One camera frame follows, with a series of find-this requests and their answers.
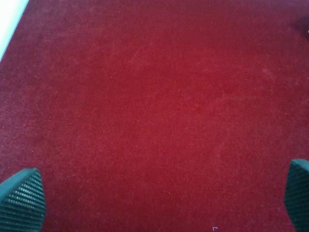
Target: red carpet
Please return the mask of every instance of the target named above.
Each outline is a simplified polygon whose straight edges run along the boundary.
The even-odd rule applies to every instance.
[[[30,1],[0,63],[1,180],[40,169],[44,232],[294,231],[308,15],[306,0]]]

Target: floor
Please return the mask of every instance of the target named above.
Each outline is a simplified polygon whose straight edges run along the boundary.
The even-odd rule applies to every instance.
[[[0,178],[43,232],[294,231],[307,0],[30,0],[0,63]]]

